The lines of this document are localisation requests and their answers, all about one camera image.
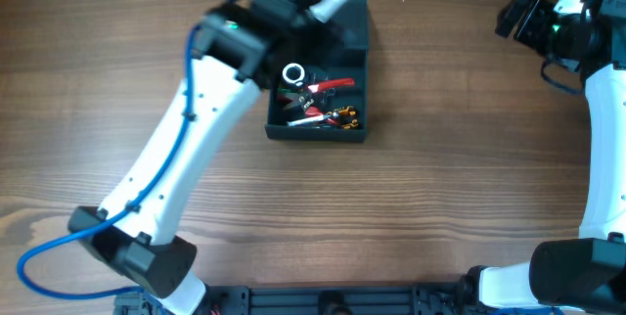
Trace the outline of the black white tape measure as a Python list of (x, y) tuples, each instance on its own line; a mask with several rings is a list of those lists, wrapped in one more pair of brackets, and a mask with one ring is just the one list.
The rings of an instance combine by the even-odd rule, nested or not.
[(304, 67), (298, 63), (290, 63), (284, 66), (282, 70), (282, 82), (291, 88), (301, 88), (306, 80), (306, 71)]

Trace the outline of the clear case coloured bits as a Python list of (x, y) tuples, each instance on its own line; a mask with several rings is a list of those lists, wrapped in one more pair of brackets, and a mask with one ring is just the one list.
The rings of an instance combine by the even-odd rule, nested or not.
[(287, 88), (279, 88), (277, 90), (276, 99), (279, 102), (291, 102), (296, 97), (296, 93)]

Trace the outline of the red handled wire strippers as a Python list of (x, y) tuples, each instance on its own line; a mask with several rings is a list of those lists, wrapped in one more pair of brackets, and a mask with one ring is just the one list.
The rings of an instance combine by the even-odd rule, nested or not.
[(354, 87), (354, 78), (338, 78), (322, 81), (320, 83), (306, 85), (298, 90), (296, 97), (282, 107), (284, 113), (303, 114), (304, 117), (326, 114), (319, 110), (317, 103), (322, 95), (328, 91), (335, 91), (338, 88)]

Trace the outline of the small silver wrench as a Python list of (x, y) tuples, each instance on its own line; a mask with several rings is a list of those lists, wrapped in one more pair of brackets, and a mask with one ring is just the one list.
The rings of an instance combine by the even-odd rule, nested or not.
[(298, 120), (294, 120), (294, 121), (288, 121), (287, 122), (287, 126), (288, 127), (296, 127), (296, 126), (303, 126), (303, 125), (308, 125), (308, 124), (314, 124), (314, 123), (318, 123), (318, 122), (323, 122), (325, 120), (327, 120), (330, 116), (328, 114), (318, 114), (315, 116), (309, 116), (309, 117), (305, 117), (302, 119), (298, 119)]

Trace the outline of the orange black pliers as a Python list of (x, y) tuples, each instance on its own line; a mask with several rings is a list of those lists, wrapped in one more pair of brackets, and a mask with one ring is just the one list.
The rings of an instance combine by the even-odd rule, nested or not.
[(360, 127), (358, 111), (353, 106), (337, 108), (329, 112), (330, 117), (326, 123), (344, 130), (357, 129)]

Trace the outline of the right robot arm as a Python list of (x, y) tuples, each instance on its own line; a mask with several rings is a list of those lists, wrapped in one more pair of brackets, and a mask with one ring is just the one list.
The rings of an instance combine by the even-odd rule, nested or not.
[(460, 313), (622, 314), (625, 311), (625, 0), (511, 0), (497, 35), (532, 49), (543, 68), (578, 76), (590, 120), (585, 210), (574, 239), (538, 245), (510, 266), (475, 266), (456, 287)]

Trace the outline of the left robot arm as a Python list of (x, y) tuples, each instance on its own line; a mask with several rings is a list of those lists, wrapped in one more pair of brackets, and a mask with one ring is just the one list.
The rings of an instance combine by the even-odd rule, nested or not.
[(81, 244), (166, 311), (198, 313), (197, 250), (177, 234), (187, 200), (233, 126), (348, 1), (226, 0), (209, 10), (191, 33), (180, 89), (126, 178), (72, 213)]

